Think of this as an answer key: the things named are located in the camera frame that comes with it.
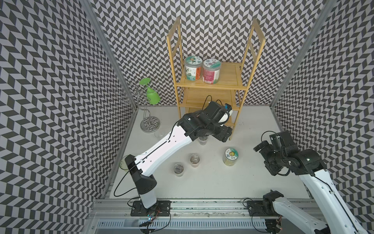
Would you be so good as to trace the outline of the carrot seed jar red label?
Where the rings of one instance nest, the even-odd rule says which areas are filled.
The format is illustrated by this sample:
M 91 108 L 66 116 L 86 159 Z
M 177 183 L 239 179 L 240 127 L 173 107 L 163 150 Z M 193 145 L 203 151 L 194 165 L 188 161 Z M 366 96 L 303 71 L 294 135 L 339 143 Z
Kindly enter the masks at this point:
M 203 59 L 199 56 L 189 56 L 185 59 L 185 75 L 188 81 L 197 81 L 201 77 Z

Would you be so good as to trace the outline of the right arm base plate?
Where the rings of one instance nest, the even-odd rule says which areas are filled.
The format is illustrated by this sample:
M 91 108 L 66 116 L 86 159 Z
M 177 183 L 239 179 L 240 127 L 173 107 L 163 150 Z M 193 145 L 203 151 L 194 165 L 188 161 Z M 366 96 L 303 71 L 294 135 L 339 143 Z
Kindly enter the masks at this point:
M 273 211 L 266 211 L 262 201 L 247 200 L 245 205 L 250 216 L 279 217 L 279 214 Z

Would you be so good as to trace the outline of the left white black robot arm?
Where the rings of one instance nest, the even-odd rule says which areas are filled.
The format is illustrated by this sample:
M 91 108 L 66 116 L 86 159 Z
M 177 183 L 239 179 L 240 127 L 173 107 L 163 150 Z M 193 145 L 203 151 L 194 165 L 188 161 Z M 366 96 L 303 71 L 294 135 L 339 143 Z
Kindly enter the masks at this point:
M 184 114 L 163 139 L 144 153 L 125 157 L 144 208 L 149 209 L 157 203 L 154 191 L 157 182 L 153 176 L 156 169 L 179 149 L 199 137 L 213 136 L 226 142 L 232 134 L 232 128 L 226 126 L 231 114 L 231 105 L 211 101 L 203 110 Z

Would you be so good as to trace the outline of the flower seed jar pink label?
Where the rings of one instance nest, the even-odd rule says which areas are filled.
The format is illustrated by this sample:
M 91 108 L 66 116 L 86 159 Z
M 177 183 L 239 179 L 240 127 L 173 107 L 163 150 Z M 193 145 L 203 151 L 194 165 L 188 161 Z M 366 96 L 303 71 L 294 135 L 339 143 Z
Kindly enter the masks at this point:
M 203 61 L 203 81 L 207 84 L 216 84 L 220 77 L 222 63 L 217 59 Z

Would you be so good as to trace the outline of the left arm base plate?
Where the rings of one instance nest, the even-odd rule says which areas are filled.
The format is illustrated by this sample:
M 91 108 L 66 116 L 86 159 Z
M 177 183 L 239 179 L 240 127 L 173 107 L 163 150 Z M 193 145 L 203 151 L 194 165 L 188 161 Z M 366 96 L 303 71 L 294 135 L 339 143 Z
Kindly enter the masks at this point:
M 171 208 L 170 200 L 158 200 L 152 207 L 145 208 L 142 201 L 134 201 L 131 205 L 131 216 L 146 217 L 149 215 L 166 217 Z

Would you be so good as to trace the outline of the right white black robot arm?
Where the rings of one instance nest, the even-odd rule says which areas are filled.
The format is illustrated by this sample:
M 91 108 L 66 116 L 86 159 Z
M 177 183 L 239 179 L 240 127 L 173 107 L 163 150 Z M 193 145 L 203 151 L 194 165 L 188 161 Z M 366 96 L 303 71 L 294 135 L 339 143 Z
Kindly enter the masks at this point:
M 272 132 L 269 137 L 270 142 L 262 140 L 253 150 L 262 155 L 265 167 L 272 176 L 280 175 L 283 168 L 298 176 L 314 198 L 325 221 L 319 221 L 293 205 L 278 191 L 263 196 L 265 215 L 284 217 L 306 234 L 367 233 L 349 210 L 326 164 L 315 150 L 300 150 L 287 131 Z

